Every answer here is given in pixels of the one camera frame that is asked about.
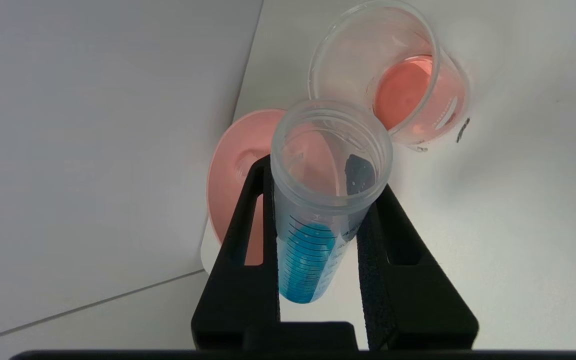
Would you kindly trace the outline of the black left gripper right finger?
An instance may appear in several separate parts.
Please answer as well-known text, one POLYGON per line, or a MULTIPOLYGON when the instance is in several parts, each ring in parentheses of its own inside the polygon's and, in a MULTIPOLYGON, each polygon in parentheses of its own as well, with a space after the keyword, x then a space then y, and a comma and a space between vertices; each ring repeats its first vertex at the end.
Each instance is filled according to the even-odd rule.
POLYGON ((368 348, 470 350, 479 322, 387 186, 356 235, 368 348))

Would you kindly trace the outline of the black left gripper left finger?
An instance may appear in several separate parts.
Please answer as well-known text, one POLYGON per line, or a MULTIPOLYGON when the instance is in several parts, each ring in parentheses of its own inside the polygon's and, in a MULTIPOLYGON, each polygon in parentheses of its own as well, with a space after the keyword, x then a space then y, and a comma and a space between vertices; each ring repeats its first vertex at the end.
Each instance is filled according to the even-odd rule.
POLYGON ((240 350, 250 327, 281 318, 277 230, 271 157, 254 162, 204 290, 190 330, 198 350, 240 350), (245 264, 258 197, 262 203, 262 263, 245 264))

